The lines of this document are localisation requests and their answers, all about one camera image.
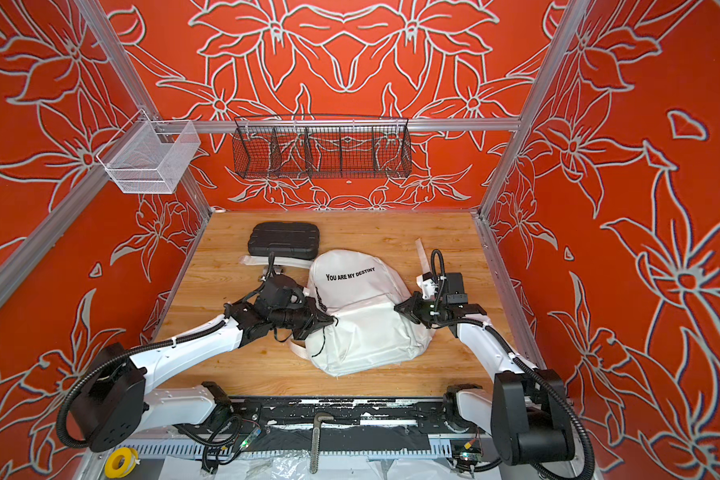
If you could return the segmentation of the white student backpack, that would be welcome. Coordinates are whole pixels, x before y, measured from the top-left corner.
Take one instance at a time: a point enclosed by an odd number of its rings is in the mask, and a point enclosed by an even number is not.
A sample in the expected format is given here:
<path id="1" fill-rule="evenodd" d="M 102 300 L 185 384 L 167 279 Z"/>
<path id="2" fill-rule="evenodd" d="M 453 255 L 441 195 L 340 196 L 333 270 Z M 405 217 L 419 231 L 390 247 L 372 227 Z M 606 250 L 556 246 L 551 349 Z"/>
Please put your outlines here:
<path id="1" fill-rule="evenodd" d="M 306 286 L 267 272 L 259 288 L 226 306 L 225 313 L 240 323 L 243 344 L 285 329 L 296 356 L 340 377 L 413 360 L 427 350 L 432 332 L 394 310 L 410 297 L 401 276 L 381 259 L 334 249 L 311 262 Z M 293 339 L 288 311 L 302 308 L 319 308 L 336 323 Z"/>

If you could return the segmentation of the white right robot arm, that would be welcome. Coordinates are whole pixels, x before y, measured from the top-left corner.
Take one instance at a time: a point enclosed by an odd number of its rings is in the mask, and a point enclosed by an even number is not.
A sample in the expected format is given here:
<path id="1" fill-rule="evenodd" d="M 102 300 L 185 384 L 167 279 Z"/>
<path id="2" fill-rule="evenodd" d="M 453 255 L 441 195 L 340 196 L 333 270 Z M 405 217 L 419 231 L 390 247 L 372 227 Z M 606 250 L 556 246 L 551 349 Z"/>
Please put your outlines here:
<path id="1" fill-rule="evenodd" d="M 395 311 L 428 329 L 450 330 L 492 380 L 490 392 L 464 384 L 450 387 L 445 395 L 447 422 L 488 434 L 496 451 L 488 461 L 472 460 L 460 452 L 452 467 L 473 474 L 501 465 L 529 466 L 543 479 L 556 479 L 559 475 L 550 464 L 570 462 L 581 454 L 583 464 L 576 478 L 594 478 L 593 443 L 568 402 L 560 376 L 518 353 L 485 310 L 469 302 L 460 273 L 446 270 L 440 250 L 432 250 L 424 260 L 429 269 L 418 279 L 418 291 L 397 304 Z"/>

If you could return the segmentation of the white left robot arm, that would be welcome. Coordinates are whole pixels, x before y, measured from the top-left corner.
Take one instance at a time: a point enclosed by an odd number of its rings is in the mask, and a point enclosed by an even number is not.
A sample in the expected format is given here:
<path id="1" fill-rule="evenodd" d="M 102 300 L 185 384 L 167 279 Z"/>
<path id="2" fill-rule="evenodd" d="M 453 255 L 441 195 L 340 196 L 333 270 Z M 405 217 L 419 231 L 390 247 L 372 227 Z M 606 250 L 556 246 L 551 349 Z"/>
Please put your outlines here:
<path id="1" fill-rule="evenodd" d="M 103 452 L 141 430 L 202 424 L 220 409 L 218 388 L 202 386 L 171 396 L 161 385 L 270 333 L 287 330 L 291 338 L 303 340 L 336 322 L 316 297 L 269 266 L 257 288 L 225 303 L 222 313 L 205 324 L 130 349 L 119 343 L 105 347 L 62 400 L 56 436 L 66 447 Z"/>

